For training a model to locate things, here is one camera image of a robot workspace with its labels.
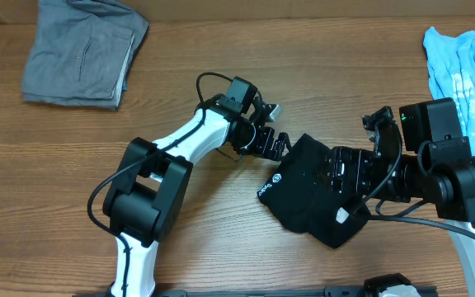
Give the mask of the black polo shirt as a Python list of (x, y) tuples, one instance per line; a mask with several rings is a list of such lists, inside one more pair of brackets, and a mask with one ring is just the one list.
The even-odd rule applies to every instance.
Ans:
[(352, 203), (346, 186), (332, 188), (333, 153), (325, 144), (303, 134), (257, 192), (259, 201), (293, 233), (308, 233), (336, 249), (367, 223), (349, 214)]

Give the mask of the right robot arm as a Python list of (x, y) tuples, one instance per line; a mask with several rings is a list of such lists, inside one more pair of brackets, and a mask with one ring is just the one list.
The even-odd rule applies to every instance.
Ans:
[(450, 98), (362, 118), (374, 147), (335, 147), (319, 164), (333, 218), (444, 229), (475, 296), (475, 156)]

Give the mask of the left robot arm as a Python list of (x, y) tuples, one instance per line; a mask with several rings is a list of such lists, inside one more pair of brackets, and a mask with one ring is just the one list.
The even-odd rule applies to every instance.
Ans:
[(241, 157), (280, 160), (289, 136), (269, 124), (281, 113), (255, 85), (234, 77), (226, 92), (200, 99), (192, 119), (172, 134), (128, 144), (117, 171), (102, 182), (104, 229), (117, 244), (116, 277), (106, 295), (153, 295), (158, 245), (176, 222), (194, 165), (225, 144)]

